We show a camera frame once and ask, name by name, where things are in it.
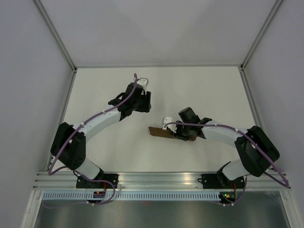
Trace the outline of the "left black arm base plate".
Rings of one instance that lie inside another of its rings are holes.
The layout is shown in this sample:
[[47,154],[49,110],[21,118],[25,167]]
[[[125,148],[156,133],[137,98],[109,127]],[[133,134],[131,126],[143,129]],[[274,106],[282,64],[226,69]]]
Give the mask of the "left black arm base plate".
[[118,185],[119,174],[104,173],[97,175],[93,180],[89,180],[84,176],[79,176],[76,182],[77,189],[116,189]]

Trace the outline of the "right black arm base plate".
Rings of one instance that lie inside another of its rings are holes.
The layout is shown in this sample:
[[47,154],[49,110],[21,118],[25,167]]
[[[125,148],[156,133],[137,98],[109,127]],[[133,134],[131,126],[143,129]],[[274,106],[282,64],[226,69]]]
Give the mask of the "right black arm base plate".
[[202,174],[197,181],[202,184],[203,189],[243,189],[245,187],[245,180],[243,177],[236,178],[235,180],[229,180],[224,175],[214,174],[214,173],[205,173]]

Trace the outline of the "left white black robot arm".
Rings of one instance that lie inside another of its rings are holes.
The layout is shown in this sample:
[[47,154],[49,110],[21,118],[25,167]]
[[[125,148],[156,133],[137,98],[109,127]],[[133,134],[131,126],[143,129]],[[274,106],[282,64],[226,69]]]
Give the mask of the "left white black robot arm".
[[82,123],[60,124],[50,153],[65,168],[85,176],[87,183],[99,188],[104,182],[103,170],[86,157],[86,144],[96,134],[112,124],[130,116],[132,112],[148,113],[151,109],[151,92],[147,91],[148,79],[140,78],[130,83],[125,92],[108,102],[101,111]]

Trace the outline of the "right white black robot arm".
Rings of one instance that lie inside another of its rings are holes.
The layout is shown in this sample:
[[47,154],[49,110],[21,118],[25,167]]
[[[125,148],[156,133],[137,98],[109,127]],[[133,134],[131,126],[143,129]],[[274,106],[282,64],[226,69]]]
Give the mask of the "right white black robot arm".
[[224,143],[236,149],[239,158],[224,164],[217,171],[217,183],[223,188],[229,187],[239,177],[260,177],[280,158],[278,149],[258,126],[237,129],[220,124],[211,118],[200,119],[190,107],[181,110],[179,116],[181,120],[174,124],[174,137],[184,141],[199,137]]

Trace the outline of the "brown cloth napkin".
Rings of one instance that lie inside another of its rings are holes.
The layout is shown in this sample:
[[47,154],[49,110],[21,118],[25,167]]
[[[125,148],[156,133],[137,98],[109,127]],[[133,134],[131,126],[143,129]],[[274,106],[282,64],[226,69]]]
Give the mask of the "brown cloth napkin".
[[195,141],[196,137],[193,135],[178,135],[177,133],[174,133],[172,130],[167,129],[164,130],[162,128],[157,128],[157,127],[148,127],[149,133],[151,136],[155,137],[161,137],[161,138],[168,138],[168,139],[178,139],[178,140],[183,140],[183,141]]

